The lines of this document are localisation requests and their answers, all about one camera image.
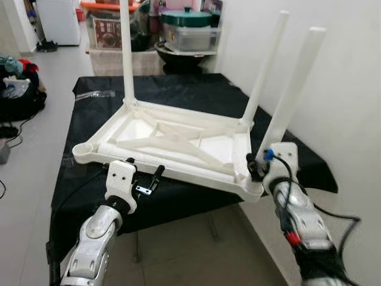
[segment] black bag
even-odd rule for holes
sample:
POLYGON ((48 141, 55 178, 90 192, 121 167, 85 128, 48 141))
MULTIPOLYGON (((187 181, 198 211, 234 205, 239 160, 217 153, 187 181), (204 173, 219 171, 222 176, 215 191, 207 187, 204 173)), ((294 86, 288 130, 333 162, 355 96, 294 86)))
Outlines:
POLYGON ((45 107, 46 93, 38 91, 32 83, 23 96, 0 97, 0 122, 26 120, 45 107))

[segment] black cable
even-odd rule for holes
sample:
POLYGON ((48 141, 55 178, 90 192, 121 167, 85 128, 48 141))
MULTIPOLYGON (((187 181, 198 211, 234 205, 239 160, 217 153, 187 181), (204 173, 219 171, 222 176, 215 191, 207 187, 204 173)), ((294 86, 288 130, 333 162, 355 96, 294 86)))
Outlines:
POLYGON ((7 191, 7 187, 5 186, 5 184, 3 183, 2 180, 0 180, 0 184, 2 184, 2 186, 4 187, 4 190, 3 190, 2 194, 0 195, 0 198, 3 198, 3 196, 5 195, 5 192, 7 191))
POLYGON ((284 161, 284 159, 278 157, 278 156, 273 156, 275 159, 277 159, 278 161, 280 161, 283 165, 285 165, 287 171, 288 171, 288 175, 289 175, 289 185, 288 185, 288 193, 287 193, 287 199, 286 199, 286 203, 285 205, 283 206, 283 210, 286 210, 287 209, 287 206, 290 202, 290 194, 291 194, 291 184, 292 184, 292 171, 291 171, 291 168, 290 168, 290 165, 288 165, 288 163, 286 161, 284 161))
POLYGON ((17 137, 19 137, 19 136, 21 135, 21 132, 23 131, 23 125, 24 125, 25 123, 27 123, 28 121, 32 120, 33 118, 35 118, 36 115, 37 115, 37 113, 36 113, 35 115, 29 117, 29 118, 26 119, 25 121, 23 121, 22 124, 20 124, 20 126, 18 127, 18 133, 16 134, 16 136, 15 136, 15 137, 12 137, 12 138, 10 138, 10 139, 8 139, 8 140, 7 140, 7 143, 9 143, 9 142, 15 140, 17 137))
POLYGON ((13 146, 10 146, 10 149, 12 149, 13 147, 19 146, 23 142, 23 137, 20 136, 19 138, 20 138, 20 142, 13 146))
POLYGON ((317 210, 321 211, 322 213, 325 213, 328 216, 336 217, 338 219, 350 219, 350 220, 353 220, 352 223, 349 225, 349 227, 347 227, 347 229, 345 230, 345 232, 343 234, 343 237, 341 238, 340 243, 339 243, 338 255, 339 255, 339 258, 341 259, 341 262, 344 265, 344 262, 343 262, 343 252, 344 252, 345 243, 348 240, 348 237, 352 233, 352 231, 361 222, 361 218, 358 217, 358 216, 344 216, 344 215, 341 215, 341 214, 331 213, 331 212, 328 212, 325 209, 322 209, 321 207, 319 207, 316 204, 314 204, 314 207, 317 210))
POLYGON ((359 284, 357 284, 356 282, 354 282, 353 280, 350 280, 346 275, 345 273, 343 275, 337 275, 337 273, 335 273, 334 271, 331 270, 331 268, 327 267, 326 265, 322 264, 322 262, 318 261, 317 259, 315 259, 315 257, 313 257, 313 260, 316 262, 316 264, 318 264, 319 268, 324 271, 325 273, 327 273, 328 275, 332 276, 332 277, 335 277, 335 278, 339 278, 340 280, 342 280, 343 282, 349 284, 349 285, 352 285, 352 286, 359 286, 359 284))
POLYGON ((79 191, 81 188, 83 188, 85 185, 87 185, 89 182, 91 182, 92 180, 94 180, 98 175, 100 175, 101 173, 103 172, 103 170, 101 171, 98 171, 95 173, 95 175, 91 176, 88 180, 84 181, 84 183, 82 183, 81 185, 79 185, 77 188, 75 188, 74 190, 72 190, 69 195, 63 199, 59 205, 57 206, 57 208, 55 209, 55 211, 52 213, 52 219, 51 219, 51 226, 54 224, 54 221, 55 221, 55 217, 58 213, 58 211, 65 205, 65 203, 77 192, 79 191))

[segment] metal robotic arm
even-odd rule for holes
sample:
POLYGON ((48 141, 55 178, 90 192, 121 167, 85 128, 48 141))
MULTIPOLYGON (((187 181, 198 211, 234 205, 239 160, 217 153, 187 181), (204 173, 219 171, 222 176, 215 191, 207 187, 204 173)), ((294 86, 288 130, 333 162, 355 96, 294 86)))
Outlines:
MULTIPOLYGON (((271 144, 264 156, 264 190, 273 196, 280 228, 299 264, 303 286, 352 285, 329 230, 298 183, 298 150, 294 143, 271 144)), ((253 175, 254 161, 248 156, 253 175)))
POLYGON ((130 162, 113 161, 107 175, 106 203, 84 222, 79 242, 71 255, 61 285, 101 286, 112 247, 123 219, 136 210, 132 197, 136 168, 130 162))
MULTIPOLYGON (((260 176, 255 160, 248 156, 248 168, 258 185, 273 196, 280 228, 291 245, 299 264, 303 286, 351 285, 344 266, 323 219, 313 202, 298 183, 298 150, 294 143, 271 144, 265 155, 260 176)), ((65 286, 101 286, 108 266, 109 249, 112 247, 123 219, 136 210, 132 197, 133 176, 136 168, 133 159, 110 163, 106 181, 106 203, 84 222, 79 242, 61 280, 65 286)), ((136 190, 149 195, 157 186, 164 166, 160 166, 148 189, 136 190)))

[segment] clothes pile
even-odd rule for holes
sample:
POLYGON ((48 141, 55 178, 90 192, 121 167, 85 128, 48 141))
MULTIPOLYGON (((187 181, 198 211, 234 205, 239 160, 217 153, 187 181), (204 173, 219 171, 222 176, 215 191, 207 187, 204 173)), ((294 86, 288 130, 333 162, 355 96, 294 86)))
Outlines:
POLYGON ((0 122, 31 118, 45 106, 38 66, 0 54, 0 122))

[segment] black tablecloth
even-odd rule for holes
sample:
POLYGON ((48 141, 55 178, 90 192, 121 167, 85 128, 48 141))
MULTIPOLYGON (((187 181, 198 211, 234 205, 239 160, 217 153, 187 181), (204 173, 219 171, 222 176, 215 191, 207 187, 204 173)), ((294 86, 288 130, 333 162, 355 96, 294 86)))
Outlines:
MULTIPOLYGON (((139 76, 134 77, 134 86, 138 100, 237 118, 243 115, 248 102, 247 96, 220 74, 139 76)), ((71 149, 87 141, 122 105, 123 78, 81 77, 73 89, 75 95, 110 89, 115 90, 115 97, 84 98, 74 105, 52 200, 52 212, 55 212, 60 203, 78 189, 59 209, 51 226, 51 238, 60 260, 74 245, 85 219, 104 202, 106 192, 107 174, 99 173, 101 165, 77 164, 71 149)), ((253 153, 257 152, 270 119, 266 112, 258 108, 251 133, 255 134, 251 136, 253 153)), ((305 187, 337 192, 337 184, 324 160, 289 132, 283 140, 298 145, 300 183, 305 187)), ((139 185, 147 186, 151 175, 138 173, 136 179, 139 185)), ((137 211, 128 221, 124 221, 121 232, 133 232, 240 201, 235 194, 163 178, 155 195, 138 203, 137 211)))

